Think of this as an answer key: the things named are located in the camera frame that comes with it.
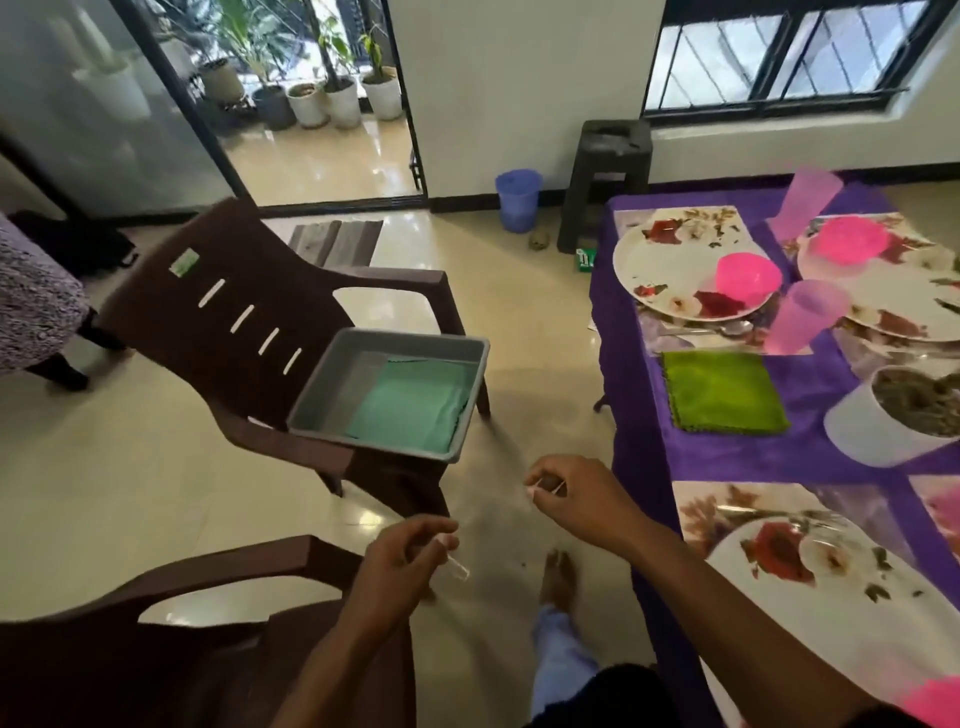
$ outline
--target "window frame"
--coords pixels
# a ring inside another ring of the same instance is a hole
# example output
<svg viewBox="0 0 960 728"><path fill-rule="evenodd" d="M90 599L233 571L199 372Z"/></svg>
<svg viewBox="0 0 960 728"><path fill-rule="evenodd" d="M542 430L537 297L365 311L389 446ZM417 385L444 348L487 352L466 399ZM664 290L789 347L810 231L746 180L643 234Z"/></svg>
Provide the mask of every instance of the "window frame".
<svg viewBox="0 0 960 728"><path fill-rule="evenodd" d="M647 98L650 93L654 70L651 63L647 87L643 94L641 116L651 126L669 127L819 113L884 112L889 108L890 102L895 96L908 90L902 84L913 71L930 42L937 36L957 3L958 0L927 0L927 6L920 17L917 18L912 31L904 39L894 57L887 63L883 74L877 80L875 90L862 93L819 94L803 98L769 99L766 96L782 69L787 52L807 13L819 12L820 15L816 25L810 31L806 47L800 58L805 55L816 35L825 12L892 3L883 0L875 0L869 3L857 3L852 0L667 0L663 11L663 20L660 24L660 32L657 35L657 49L660 48L663 30L667 27L682 27L693 23L709 23L769 15L779 15L780 24L756 72L754 85L747 101L713 106L647 110ZM797 61L792 73L795 74L799 67L800 62ZM669 75L664 83L664 93L668 84Z"/></svg>

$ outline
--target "pink plastic cup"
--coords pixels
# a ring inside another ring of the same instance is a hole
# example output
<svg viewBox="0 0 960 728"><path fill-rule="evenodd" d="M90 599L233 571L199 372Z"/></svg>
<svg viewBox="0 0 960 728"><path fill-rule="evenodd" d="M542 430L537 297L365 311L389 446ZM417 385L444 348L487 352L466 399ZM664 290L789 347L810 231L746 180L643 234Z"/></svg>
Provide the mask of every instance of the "pink plastic cup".
<svg viewBox="0 0 960 728"><path fill-rule="evenodd" d="M717 261L717 292L750 307L763 303L782 282L780 268L763 255L731 253Z"/></svg>
<svg viewBox="0 0 960 728"><path fill-rule="evenodd" d="M770 333L764 353L797 353L825 328L850 310L850 294L825 280L801 280L790 286Z"/></svg>
<svg viewBox="0 0 960 728"><path fill-rule="evenodd" d="M843 180L816 167L801 167L793 176L777 217L767 220L774 237L781 243L800 237L806 226L829 205L843 189Z"/></svg>
<svg viewBox="0 0 960 728"><path fill-rule="evenodd" d="M931 728L960 728L960 677L931 680L908 694L900 706Z"/></svg>
<svg viewBox="0 0 960 728"><path fill-rule="evenodd" d="M960 485L954 485L947 491L930 499L930 505L952 530L960 531Z"/></svg>
<svg viewBox="0 0 960 728"><path fill-rule="evenodd" d="M832 217L811 241L810 251L838 265L858 265L887 249L890 233L865 217Z"/></svg>

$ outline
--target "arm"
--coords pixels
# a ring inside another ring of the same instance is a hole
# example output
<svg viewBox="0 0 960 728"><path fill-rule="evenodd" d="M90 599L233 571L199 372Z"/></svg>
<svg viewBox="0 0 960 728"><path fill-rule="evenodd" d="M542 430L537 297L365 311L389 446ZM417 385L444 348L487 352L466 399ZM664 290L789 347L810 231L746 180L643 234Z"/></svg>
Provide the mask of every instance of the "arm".
<svg viewBox="0 0 960 728"><path fill-rule="evenodd" d="M753 728L838 728L879 705L644 515L603 463L548 455L526 484L551 474L566 481L566 497L530 487L537 507L643 574Z"/></svg>
<svg viewBox="0 0 960 728"><path fill-rule="evenodd" d="M346 725L377 649L404 623L430 577L459 542L457 522L415 516L385 528L367 548L336 625L313 648L271 728Z"/></svg>

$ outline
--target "blue bucket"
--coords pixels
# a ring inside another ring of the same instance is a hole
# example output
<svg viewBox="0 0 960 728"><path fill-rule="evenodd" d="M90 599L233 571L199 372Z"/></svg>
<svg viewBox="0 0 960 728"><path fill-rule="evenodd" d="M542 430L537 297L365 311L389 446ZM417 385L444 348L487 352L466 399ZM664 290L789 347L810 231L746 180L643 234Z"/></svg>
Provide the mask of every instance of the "blue bucket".
<svg viewBox="0 0 960 728"><path fill-rule="evenodd" d="M529 232L537 224L537 202L543 175L535 169L514 169L496 178L500 222L510 232Z"/></svg>

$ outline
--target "window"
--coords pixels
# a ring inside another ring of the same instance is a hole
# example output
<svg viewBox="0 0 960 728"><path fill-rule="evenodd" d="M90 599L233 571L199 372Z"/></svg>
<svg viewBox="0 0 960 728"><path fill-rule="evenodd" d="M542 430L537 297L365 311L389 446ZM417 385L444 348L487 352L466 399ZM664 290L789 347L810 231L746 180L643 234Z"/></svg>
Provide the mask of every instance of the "window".
<svg viewBox="0 0 960 728"><path fill-rule="evenodd" d="M956 0L667 0L655 124L883 110Z"/></svg>

